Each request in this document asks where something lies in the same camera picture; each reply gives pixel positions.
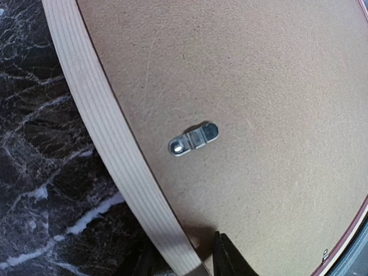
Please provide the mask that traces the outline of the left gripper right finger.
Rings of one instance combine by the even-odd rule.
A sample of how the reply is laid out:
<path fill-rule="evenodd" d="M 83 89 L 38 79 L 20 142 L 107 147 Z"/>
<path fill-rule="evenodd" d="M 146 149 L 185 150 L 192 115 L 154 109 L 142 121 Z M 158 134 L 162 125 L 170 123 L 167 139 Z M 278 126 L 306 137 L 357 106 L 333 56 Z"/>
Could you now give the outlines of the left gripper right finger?
<path fill-rule="evenodd" d="M 213 275 L 258 276 L 230 238 L 219 231 L 214 234 Z"/>

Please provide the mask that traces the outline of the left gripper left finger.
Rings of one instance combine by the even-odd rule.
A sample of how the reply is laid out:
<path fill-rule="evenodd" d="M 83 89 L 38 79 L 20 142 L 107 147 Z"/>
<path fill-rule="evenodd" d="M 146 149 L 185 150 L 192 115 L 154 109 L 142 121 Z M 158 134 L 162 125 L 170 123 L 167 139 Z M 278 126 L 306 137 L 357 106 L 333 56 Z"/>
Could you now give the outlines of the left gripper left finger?
<path fill-rule="evenodd" d="M 154 274 L 155 249 L 152 244 L 147 244 L 136 254 L 134 276 L 151 276 Z"/>

